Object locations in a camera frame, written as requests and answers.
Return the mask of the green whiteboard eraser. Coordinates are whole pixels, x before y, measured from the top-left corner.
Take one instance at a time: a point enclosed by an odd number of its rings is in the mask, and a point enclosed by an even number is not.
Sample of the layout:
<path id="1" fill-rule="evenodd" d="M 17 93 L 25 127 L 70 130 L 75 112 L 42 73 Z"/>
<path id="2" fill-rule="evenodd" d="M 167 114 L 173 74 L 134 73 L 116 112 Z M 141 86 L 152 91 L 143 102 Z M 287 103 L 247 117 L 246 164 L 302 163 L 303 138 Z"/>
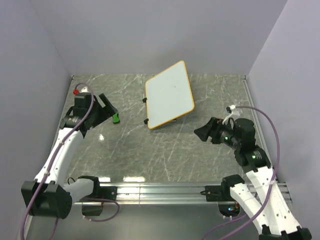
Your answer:
<path id="1" fill-rule="evenodd" d="M 112 116 L 112 123 L 113 124 L 119 124 L 120 123 L 120 118 L 119 118 L 119 113 L 115 113 L 113 116 Z"/>

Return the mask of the yellow framed whiteboard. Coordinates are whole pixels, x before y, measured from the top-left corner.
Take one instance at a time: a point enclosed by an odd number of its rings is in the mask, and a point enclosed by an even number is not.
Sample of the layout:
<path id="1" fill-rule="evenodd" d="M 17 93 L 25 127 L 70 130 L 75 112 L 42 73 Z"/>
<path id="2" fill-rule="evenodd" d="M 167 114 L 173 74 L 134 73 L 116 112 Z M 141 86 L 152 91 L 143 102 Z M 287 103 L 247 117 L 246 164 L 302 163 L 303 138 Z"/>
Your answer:
<path id="1" fill-rule="evenodd" d="M 145 82 L 147 127 L 152 130 L 192 112 L 195 101 L 183 60 Z"/>

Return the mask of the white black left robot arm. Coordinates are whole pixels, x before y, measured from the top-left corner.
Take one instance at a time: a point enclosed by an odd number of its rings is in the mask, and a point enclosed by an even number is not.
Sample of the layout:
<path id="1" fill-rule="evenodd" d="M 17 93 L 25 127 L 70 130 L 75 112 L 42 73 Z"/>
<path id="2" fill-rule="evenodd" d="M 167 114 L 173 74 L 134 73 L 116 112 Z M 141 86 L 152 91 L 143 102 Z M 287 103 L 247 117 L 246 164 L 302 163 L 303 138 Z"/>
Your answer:
<path id="1" fill-rule="evenodd" d="M 83 175 L 68 186 L 64 180 L 87 132 L 117 114 L 103 93 L 95 96 L 80 92 L 74 96 L 74 105 L 60 121 L 57 140 L 46 163 L 33 181 L 25 181 L 21 187 L 29 215 L 65 219 L 74 203 L 83 198 L 89 201 L 100 198 L 102 188 L 98 177 Z"/>

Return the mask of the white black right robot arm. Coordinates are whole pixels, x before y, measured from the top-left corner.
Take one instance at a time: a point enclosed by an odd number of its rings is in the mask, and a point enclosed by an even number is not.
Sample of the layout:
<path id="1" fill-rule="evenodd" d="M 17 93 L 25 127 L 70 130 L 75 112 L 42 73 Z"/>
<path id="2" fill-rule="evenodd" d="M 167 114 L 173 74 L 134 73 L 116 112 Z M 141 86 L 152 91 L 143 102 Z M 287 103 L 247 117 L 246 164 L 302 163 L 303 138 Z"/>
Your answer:
<path id="1" fill-rule="evenodd" d="M 237 163 L 256 190 L 254 197 L 238 175 L 224 177 L 220 193 L 226 200 L 237 202 L 254 224 L 261 240 L 310 240 L 311 232 L 302 227 L 289 209 L 273 176 L 275 168 L 266 152 L 256 144 L 254 122 L 247 118 L 222 119 L 212 117 L 207 124 L 194 130 L 203 142 L 232 148 Z"/>

